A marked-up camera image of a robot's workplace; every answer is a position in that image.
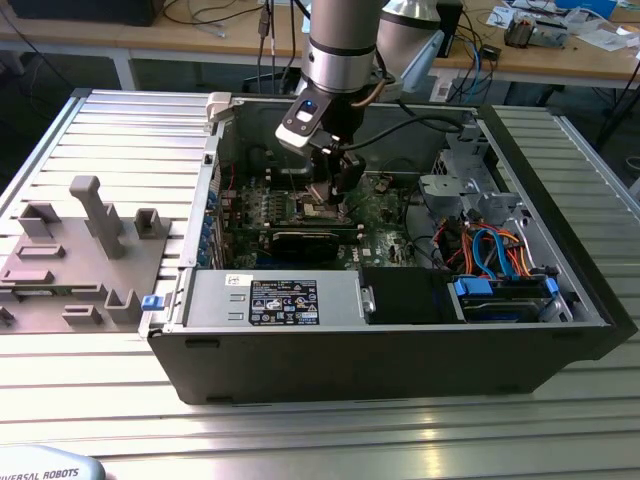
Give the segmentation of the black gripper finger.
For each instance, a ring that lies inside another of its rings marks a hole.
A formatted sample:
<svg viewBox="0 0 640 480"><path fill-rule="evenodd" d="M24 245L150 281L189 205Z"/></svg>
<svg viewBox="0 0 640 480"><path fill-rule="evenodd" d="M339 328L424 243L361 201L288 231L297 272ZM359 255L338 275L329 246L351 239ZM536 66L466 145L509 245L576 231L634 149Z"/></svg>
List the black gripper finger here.
<svg viewBox="0 0 640 480"><path fill-rule="evenodd" d="M352 151L339 152L329 157L329 203L340 204L345 194L359 183L366 169L366 160Z"/></svg>
<svg viewBox="0 0 640 480"><path fill-rule="evenodd" d="M322 150L313 149L311 152L311 166L312 166L312 182L330 184L332 180L332 173L330 168L331 156L324 153Z"/></svg>

